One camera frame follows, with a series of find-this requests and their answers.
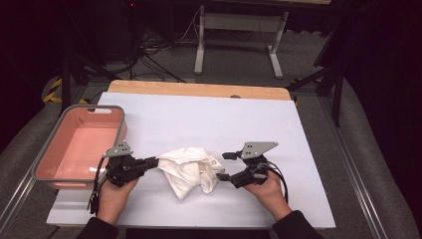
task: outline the human hand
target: human hand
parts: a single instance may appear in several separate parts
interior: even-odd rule
[[[252,183],[244,188],[257,197],[261,205],[271,212],[276,221],[292,212],[283,196],[280,178],[276,173],[268,171],[267,180],[262,185]]]
[[[97,218],[115,225],[120,213],[126,206],[127,198],[138,181],[139,179],[133,180],[123,187],[117,187],[106,180],[100,190],[100,208]]]

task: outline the wrist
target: wrist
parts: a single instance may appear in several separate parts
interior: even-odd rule
[[[285,218],[287,215],[291,214],[292,212],[293,210],[290,207],[280,207],[271,211],[271,214],[273,215],[274,220],[278,222]]]
[[[114,213],[110,210],[99,210],[97,218],[103,222],[115,226],[118,221],[119,213]]]

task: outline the white cloth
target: white cloth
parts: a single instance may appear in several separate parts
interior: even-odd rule
[[[210,193],[218,183],[216,174],[225,168],[202,147],[182,147],[158,156],[158,168],[164,171],[168,182],[180,200],[197,185]]]

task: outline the pink tray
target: pink tray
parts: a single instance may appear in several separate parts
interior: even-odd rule
[[[103,153],[122,142],[126,131],[120,107],[69,107],[38,154],[33,176],[57,189],[92,189]]]

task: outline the black sleeve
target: black sleeve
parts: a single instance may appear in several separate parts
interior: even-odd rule
[[[320,239],[301,211],[294,211],[273,225],[279,238],[283,239]]]
[[[78,235],[77,239],[115,239],[118,235],[118,228],[92,217],[85,228]]]

